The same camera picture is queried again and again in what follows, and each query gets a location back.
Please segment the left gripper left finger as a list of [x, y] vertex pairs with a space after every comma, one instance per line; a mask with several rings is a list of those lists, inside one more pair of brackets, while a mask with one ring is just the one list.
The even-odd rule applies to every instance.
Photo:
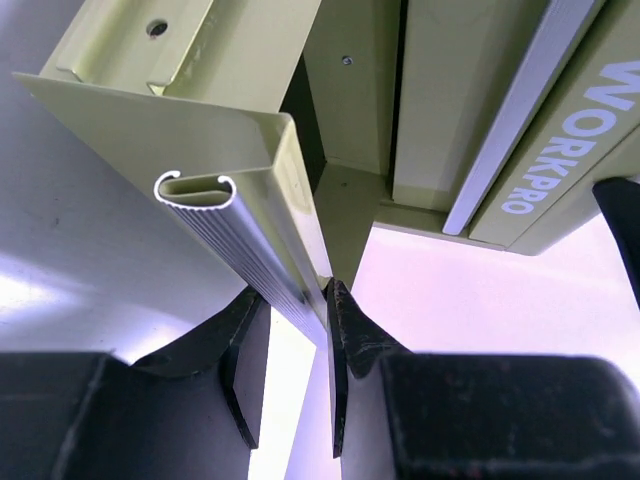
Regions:
[[5, 479], [244, 479], [260, 436], [270, 308], [252, 288], [127, 364], [1, 356]]

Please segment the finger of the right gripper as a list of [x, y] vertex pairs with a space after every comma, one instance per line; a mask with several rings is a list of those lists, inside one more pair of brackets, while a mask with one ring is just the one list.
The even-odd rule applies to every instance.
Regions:
[[597, 182], [592, 193], [616, 241], [634, 297], [638, 300], [640, 186], [632, 180], [615, 177]]

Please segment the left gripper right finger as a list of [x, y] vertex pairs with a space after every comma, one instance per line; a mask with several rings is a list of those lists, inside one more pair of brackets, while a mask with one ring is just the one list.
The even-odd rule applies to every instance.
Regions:
[[639, 396], [590, 356], [411, 352], [331, 280], [332, 453], [345, 479], [635, 479]]

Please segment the green metal drawer chest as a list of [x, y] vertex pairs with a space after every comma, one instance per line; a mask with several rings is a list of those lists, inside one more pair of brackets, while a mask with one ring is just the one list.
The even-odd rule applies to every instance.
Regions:
[[87, 1], [18, 80], [315, 342], [374, 224], [536, 255], [639, 175], [635, 1]]

